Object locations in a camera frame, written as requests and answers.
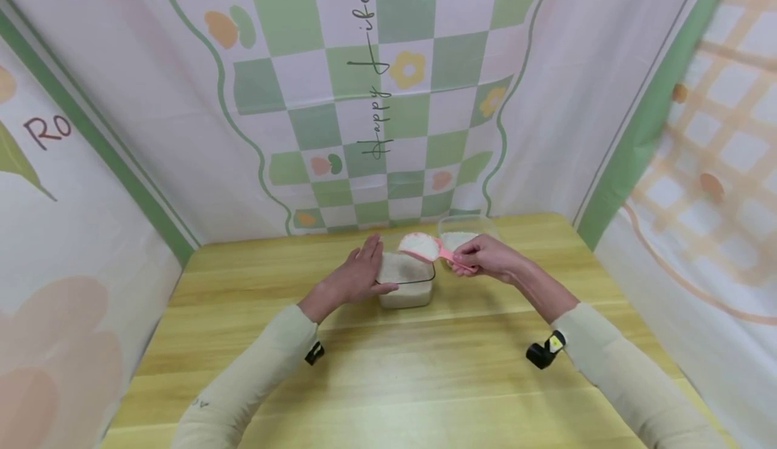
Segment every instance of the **person's right hand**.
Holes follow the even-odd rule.
[[[528,259],[501,241],[489,235],[478,235],[454,251],[453,259],[459,264],[480,267],[484,274],[510,284],[515,281],[515,271]],[[469,270],[453,264],[456,275],[472,275]]]

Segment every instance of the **clear plastic container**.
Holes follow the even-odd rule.
[[[482,233],[501,240],[494,221],[480,214],[445,217],[438,222],[438,237],[442,240],[442,245],[451,251]]]
[[[380,306],[386,309],[425,306],[432,299],[432,283],[436,274],[434,265],[399,253],[397,248],[403,236],[393,233],[382,236],[383,265],[378,282],[399,284],[398,291],[378,296]]]

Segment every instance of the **long sleeve shirt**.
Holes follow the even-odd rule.
[[[574,366],[651,449],[725,448],[720,434],[674,382],[593,307],[553,323]],[[316,345],[317,325],[286,307],[186,409],[173,449],[234,449],[264,399]]]

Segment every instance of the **green border stripe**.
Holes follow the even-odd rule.
[[[194,254],[192,245],[189,244],[189,241],[186,240],[178,228],[175,227],[173,221],[169,218],[168,214],[157,200],[154,199],[153,195],[150,194],[143,183],[118,156],[111,146],[111,143],[103,137],[102,133],[89,119],[89,116],[83,108],[78,105],[78,102],[76,102],[70,93],[67,92],[65,86],[61,84],[56,75],[53,74],[40,56],[36,54],[35,50],[32,49],[32,46],[25,40],[20,31],[16,29],[3,9],[0,9],[0,36],[2,36],[6,43],[11,47],[11,50],[13,50],[22,60],[22,63],[27,67],[27,70],[30,70],[30,73],[32,73],[36,80],[40,82],[40,85],[46,90],[52,100],[57,103],[57,106],[59,106],[67,117],[70,118],[73,126],[76,126],[82,136],[86,138],[86,141],[91,144],[97,154],[99,154],[107,166],[111,168],[111,171],[117,176],[124,188],[127,189],[127,192],[139,205],[150,223],[152,223],[154,228],[162,235],[165,243],[173,250],[179,263],[182,266],[185,266],[192,254]]]
[[[671,90],[684,76],[717,3],[696,1],[615,146],[577,227],[591,250],[648,167],[669,113]]]
[[[148,173],[145,172],[145,169],[141,167],[140,163],[138,162],[138,159],[134,157],[132,154],[132,151],[125,146],[121,138],[118,136],[116,131],[113,131],[113,128],[111,127],[111,122],[108,122],[105,117],[103,117],[103,114],[99,110],[98,107],[95,106],[95,104],[91,101],[91,98],[89,98],[89,95],[87,95],[83,88],[81,88],[81,85],[78,84],[78,82],[73,78],[73,76],[70,74],[70,72],[67,70],[67,68],[62,64],[62,62],[58,59],[56,54],[50,49],[48,44],[44,39],[42,39],[42,36],[37,32],[34,26],[30,23],[29,20],[27,20],[26,16],[22,13],[22,11],[17,8],[16,4],[12,0],[6,0],[8,1],[11,8],[14,10],[14,13],[16,13],[17,16],[19,16],[19,19],[24,23],[24,25],[27,27],[27,29],[32,33],[33,36],[35,36],[35,39],[38,41],[40,46],[47,52],[47,54],[51,57],[51,60],[57,67],[59,67],[59,70],[62,72],[63,75],[67,78],[67,80],[70,82],[70,84],[73,86],[73,88],[76,89],[78,93],[80,93],[81,98],[86,104],[89,106],[89,108],[92,109],[92,112],[97,116],[98,120],[103,124],[103,126],[106,128],[106,130],[111,134],[111,137],[113,140],[119,144],[119,147],[121,147],[122,152],[127,155],[127,157],[132,161],[135,168],[138,169],[138,171],[143,175],[143,178],[146,180],[146,182],[150,185],[150,187],[154,190],[154,193],[157,194],[157,196],[162,200],[162,202],[165,204],[165,207],[170,211],[170,213],[173,214],[176,220],[178,220],[178,223],[183,227],[183,229],[186,231],[186,233],[189,234],[189,238],[194,243],[196,247],[202,246],[196,238],[196,235],[193,234],[191,230],[189,230],[189,227],[186,225],[185,221],[178,215],[177,211],[173,208],[173,205],[168,202],[167,198],[165,198],[165,195],[160,191],[160,189],[157,187],[157,185],[154,183],[154,181],[148,176]]]
[[[505,156],[507,155],[507,131],[505,131],[505,126],[502,124],[502,112],[505,111],[505,107],[507,106],[507,102],[510,101],[510,98],[515,95],[515,91],[518,90],[518,86],[521,85],[521,82],[523,81],[523,74],[526,72],[526,67],[528,66],[529,62],[529,55],[531,54],[531,42],[532,38],[534,36],[534,26],[537,21],[537,15],[539,14],[539,9],[542,7],[542,2],[545,0],[537,0],[537,5],[535,6],[534,12],[531,15],[531,23],[529,24],[529,31],[528,31],[528,44],[526,45],[526,52],[523,55],[523,64],[521,65],[521,71],[518,72],[517,78],[515,78],[515,84],[513,84],[512,90],[507,95],[504,101],[502,101],[502,106],[499,108],[499,113],[496,114],[496,128],[499,131],[499,134],[502,138],[502,148],[500,151],[499,159],[496,161],[496,166],[494,166],[493,169],[491,169],[491,172],[486,175],[486,178],[484,179],[484,184],[482,184],[482,194],[484,194],[484,198],[486,199],[486,216],[491,216],[491,197],[488,193],[488,183],[490,182],[491,178],[494,177],[497,171],[499,171],[499,168],[502,167],[502,164],[505,163]]]
[[[224,114],[224,118],[226,122],[229,124],[229,127],[231,127],[232,131],[234,131],[239,138],[243,142],[245,142],[251,149],[254,149],[254,152],[256,153],[256,156],[259,158],[259,169],[256,171],[257,178],[259,179],[259,186],[262,188],[262,191],[267,195],[268,198],[270,198],[273,202],[277,203],[281,206],[282,209],[286,211],[286,235],[291,235],[291,210],[286,206],[286,204],[282,203],[280,199],[277,199],[267,188],[267,184],[264,181],[264,168],[266,166],[266,159],[264,157],[264,153],[262,153],[262,149],[257,146],[257,144],[254,141],[251,141],[248,136],[246,136],[241,130],[240,127],[235,123],[235,121],[232,119],[231,114],[229,113],[229,107],[227,107],[227,101],[224,96],[224,83],[226,81],[226,71],[224,67],[224,62],[221,61],[221,56],[219,55],[219,52],[215,49],[213,44],[210,43],[210,41],[203,35],[203,33],[200,33],[200,31],[195,27],[195,25],[192,24],[192,22],[189,20],[188,17],[186,17],[186,14],[184,13],[183,9],[181,9],[181,6],[178,4],[177,0],[169,0],[170,5],[173,6],[173,9],[175,10],[175,13],[178,14],[179,19],[183,24],[189,28],[189,31],[196,36],[196,38],[200,41],[202,41],[202,44],[205,45],[205,47],[210,51],[210,54],[213,55],[213,59],[216,62],[216,67],[219,70],[219,79],[216,81],[216,94],[219,96],[219,105],[221,106],[221,112]]]

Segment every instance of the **fabric wall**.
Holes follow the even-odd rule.
[[[0,448],[95,445],[179,273],[0,40]]]
[[[596,253],[742,448],[777,440],[777,0],[721,0]]]
[[[12,1],[195,246],[572,220],[695,4]]]

